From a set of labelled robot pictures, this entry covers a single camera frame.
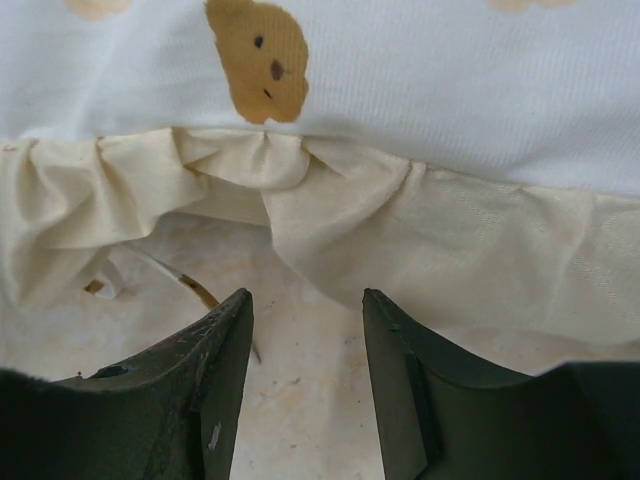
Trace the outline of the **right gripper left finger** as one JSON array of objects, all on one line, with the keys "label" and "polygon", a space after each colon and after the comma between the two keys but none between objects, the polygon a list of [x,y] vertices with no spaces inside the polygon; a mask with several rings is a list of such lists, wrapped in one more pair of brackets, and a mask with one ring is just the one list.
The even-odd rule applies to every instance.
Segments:
[{"label": "right gripper left finger", "polygon": [[254,325],[239,290],[90,377],[1,373],[5,479],[226,479]]}]

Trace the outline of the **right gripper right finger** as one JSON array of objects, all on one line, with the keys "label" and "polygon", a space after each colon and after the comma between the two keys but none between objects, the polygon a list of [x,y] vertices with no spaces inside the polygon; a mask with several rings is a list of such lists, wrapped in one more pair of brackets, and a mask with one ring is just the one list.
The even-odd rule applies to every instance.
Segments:
[{"label": "right gripper right finger", "polygon": [[529,376],[363,296],[366,351],[389,479],[635,479],[639,366],[571,362]]}]

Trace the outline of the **wooden pet bed frame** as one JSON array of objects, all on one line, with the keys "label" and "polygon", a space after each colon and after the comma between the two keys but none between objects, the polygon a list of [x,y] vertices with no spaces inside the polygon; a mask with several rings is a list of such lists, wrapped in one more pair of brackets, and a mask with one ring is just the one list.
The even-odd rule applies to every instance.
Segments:
[{"label": "wooden pet bed frame", "polygon": [[211,219],[268,227],[270,220],[259,191],[211,178],[202,200],[186,207],[186,213]]}]

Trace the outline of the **bear print white cushion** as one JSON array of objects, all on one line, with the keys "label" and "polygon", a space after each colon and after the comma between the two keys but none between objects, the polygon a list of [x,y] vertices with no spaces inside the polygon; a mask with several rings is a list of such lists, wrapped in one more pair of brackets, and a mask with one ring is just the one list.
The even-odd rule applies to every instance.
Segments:
[{"label": "bear print white cushion", "polygon": [[5,1],[1,295],[35,310],[202,200],[436,328],[639,337],[635,1]]}]

